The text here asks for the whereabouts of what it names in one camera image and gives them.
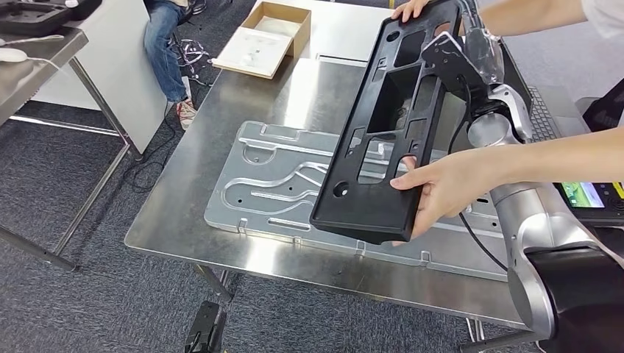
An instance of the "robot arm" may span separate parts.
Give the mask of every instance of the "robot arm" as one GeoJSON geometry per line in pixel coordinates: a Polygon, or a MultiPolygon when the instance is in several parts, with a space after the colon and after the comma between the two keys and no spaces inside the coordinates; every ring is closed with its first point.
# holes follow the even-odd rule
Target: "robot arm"
{"type": "MultiPolygon", "coordinates": [[[[444,32],[422,57],[448,91],[469,101],[468,137],[474,147],[527,142],[528,110],[502,83],[499,44],[484,29],[474,0],[458,1],[466,43],[444,32]]],[[[593,335],[586,328],[605,317],[607,326],[624,325],[622,258],[572,215],[552,184],[502,185],[491,195],[507,248],[509,290],[527,327],[554,339],[561,352],[624,352],[622,343],[607,344],[608,327],[593,335]],[[601,310],[607,314],[594,315],[601,310]]]]}

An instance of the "human hand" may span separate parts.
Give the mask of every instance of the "human hand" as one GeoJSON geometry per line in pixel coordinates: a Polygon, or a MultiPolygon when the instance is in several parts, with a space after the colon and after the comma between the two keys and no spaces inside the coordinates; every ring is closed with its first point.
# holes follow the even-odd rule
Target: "human hand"
{"type": "Polygon", "coordinates": [[[422,8],[429,2],[429,0],[410,0],[403,5],[397,7],[392,13],[392,19],[396,20],[403,14],[402,21],[405,23],[409,20],[410,16],[417,18],[420,16],[422,8]]]}
{"type": "Polygon", "coordinates": [[[414,157],[404,157],[408,173],[390,185],[398,190],[423,185],[411,238],[422,235],[441,217],[455,217],[471,202],[502,185],[505,168],[498,152],[497,147],[470,149],[420,168],[415,167],[414,157]]]}

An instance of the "sleeve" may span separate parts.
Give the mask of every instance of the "sleeve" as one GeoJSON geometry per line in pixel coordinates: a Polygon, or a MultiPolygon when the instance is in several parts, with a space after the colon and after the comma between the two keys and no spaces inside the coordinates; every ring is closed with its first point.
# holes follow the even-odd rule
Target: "sleeve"
{"type": "Polygon", "coordinates": [[[605,38],[624,35],[624,0],[581,0],[587,20],[605,38]]]}

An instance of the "open cardboard box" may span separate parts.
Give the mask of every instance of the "open cardboard box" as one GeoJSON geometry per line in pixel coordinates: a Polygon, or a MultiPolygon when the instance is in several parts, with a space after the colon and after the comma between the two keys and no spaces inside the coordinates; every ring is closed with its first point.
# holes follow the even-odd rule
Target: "open cardboard box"
{"type": "Polygon", "coordinates": [[[284,56],[299,57],[310,40],[311,11],[261,2],[240,25],[213,66],[272,79],[284,56]]]}

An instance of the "stainless steel table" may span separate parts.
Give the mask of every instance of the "stainless steel table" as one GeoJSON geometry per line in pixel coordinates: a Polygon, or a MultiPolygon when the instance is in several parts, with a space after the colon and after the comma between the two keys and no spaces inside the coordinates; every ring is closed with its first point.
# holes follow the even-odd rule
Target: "stainless steel table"
{"type": "MultiPolygon", "coordinates": [[[[117,169],[117,166],[124,158],[124,155],[129,151],[132,151],[137,155],[139,154],[133,146],[132,141],[127,137],[126,132],[118,122],[117,117],[115,117],[115,114],[111,111],[108,104],[104,100],[104,97],[102,97],[101,93],[93,84],[93,81],[91,81],[91,78],[88,76],[85,69],[75,57],[76,53],[88,43],[85,34],[79,29],[70,28],[62,28],[57,34],[63,35],[64,39],[16,44],[9,47],[23,50],[29,57],[49,60],[59,67],[69,63],[89,94],[91,94],[93,99],[96,101],[113,129],[101,129],[92,126],[64,123],[62,121],[50,121],[35,117],[13,115],[22,105],[24,105],[24,103],[35,95],[37,90],[39,90],[39,88],[46,83],[48,79],[57,73],[57,69],[53,65],[43,61],[32,60],[27,60],[23,63],[0,63],[0,126],[7,120],[12,119],[27,123],[55,126],[65,129],[75,129],[84,132],[119,137],[123,140],[124,146],[112,161],[109,168],[105,171],[104,176],[99,180],[86,202],[78,211],[74,220],[69,224],[67,230],[58,241],[57,246],[52,251],[48,251],[32,241],[11,232],[2,225],[0,225],[0,239],[4,239],[12,245],[17,246],[25,252],[29,252],[46,262],[57,265],[65,270],[72,271],[76,268],[76,265],[62,258],[60,253],[64,250],[71,236],[74,234],[80,222],[95,202],[97,196],[106,185],[110,176],[117,169]]],[[[2,39],[9,41],[22,38],[12,35],[2,35],[2,39]]]]}
{"type": "Polygon", "coordinates": [[[526,329],[504,282],[229,233],[204,221],[206,204],[244,121],[339,134],[363,72],[306,59],[296,65],[286,60],[273,80],[223,71],[130,227],[126,245],[196,265],[526,329]]]}

